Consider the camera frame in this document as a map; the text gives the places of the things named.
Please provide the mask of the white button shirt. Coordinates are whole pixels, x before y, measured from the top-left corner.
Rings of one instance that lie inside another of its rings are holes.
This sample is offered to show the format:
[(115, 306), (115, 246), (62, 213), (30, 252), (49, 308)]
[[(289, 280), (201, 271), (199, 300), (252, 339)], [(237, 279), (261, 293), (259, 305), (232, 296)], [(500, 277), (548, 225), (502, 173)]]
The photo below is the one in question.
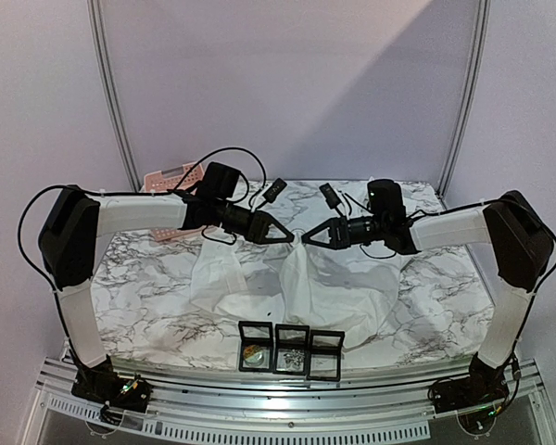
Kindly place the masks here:
[(358, 248), (329, 250), (300, 240), (270, 246), (205, 241), (192, 270), (190, 301), (236, 321), (342, 331), (350, 350), (384, 326), (406, 264), (400, 256), (370, 258)]

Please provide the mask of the green red round brooch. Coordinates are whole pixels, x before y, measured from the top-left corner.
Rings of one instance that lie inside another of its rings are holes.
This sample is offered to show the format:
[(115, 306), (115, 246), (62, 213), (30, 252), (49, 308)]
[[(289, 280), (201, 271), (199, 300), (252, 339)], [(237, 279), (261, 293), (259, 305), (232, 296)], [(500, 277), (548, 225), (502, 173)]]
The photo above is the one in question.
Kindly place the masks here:
[(270, 349), (266, 346), (249, 345), (243, 350), (245, 368), (267, 368), (270, 363)]

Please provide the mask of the blue round brooch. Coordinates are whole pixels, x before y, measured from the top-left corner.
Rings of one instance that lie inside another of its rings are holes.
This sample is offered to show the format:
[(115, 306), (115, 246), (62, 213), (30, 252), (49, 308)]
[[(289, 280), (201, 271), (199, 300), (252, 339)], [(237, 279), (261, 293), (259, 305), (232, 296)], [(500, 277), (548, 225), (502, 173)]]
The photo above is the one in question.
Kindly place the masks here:
[(302, 228), (294, 228), (292, 230), (293, 235), (295, 236), (295, 242), (296, 243), (301, 243), (302, 242), (302, 236), (305, 234), (305, 230)]

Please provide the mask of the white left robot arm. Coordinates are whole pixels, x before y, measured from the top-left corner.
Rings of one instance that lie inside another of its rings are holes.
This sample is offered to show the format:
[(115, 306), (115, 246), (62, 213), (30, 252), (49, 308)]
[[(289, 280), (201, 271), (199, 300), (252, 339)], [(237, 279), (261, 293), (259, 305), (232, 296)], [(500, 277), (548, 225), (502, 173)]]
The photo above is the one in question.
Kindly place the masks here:
[(39, 234), (44, 267), (54, 288), (58, 315), (77, 368), (72, 395), (117, 408), (145, 413), (151, 385), (140, 376), (118, 375), (98, 331), (91, 285), (96, 241), (102, 235), (173, 228), (181, 231), (220, 227), (256, 245), (290, 243), (294, 236), (263, 210), (232, 201), (242, 173), (212, 162), (196, 185), (166, 192), (85, 191), (63, 186)]

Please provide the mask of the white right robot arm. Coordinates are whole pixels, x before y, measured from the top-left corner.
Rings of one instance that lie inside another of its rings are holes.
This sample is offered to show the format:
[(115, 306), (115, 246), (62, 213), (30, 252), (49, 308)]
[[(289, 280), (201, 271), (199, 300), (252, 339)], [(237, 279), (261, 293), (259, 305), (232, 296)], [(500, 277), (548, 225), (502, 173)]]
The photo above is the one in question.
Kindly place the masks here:
[(468, 375), (436, 381), (428, 398), (438, 413), (475, 407), (486, 418), (497, 417), (516, 393), (504, 372), (510, 368), (513, 378), (520, 377), (515, 348), (539, 287), (556, 268), (556, 236), (516, 190), (482, 203), (413, 214), (392, 180), (369, 182), (367, 193), (367, 215), (330, 218), (305, 233), (303, 243), (342, 250), (380, 241), (402, 256), (470, 244), (492, 247), (502, 288), (484, 341)]

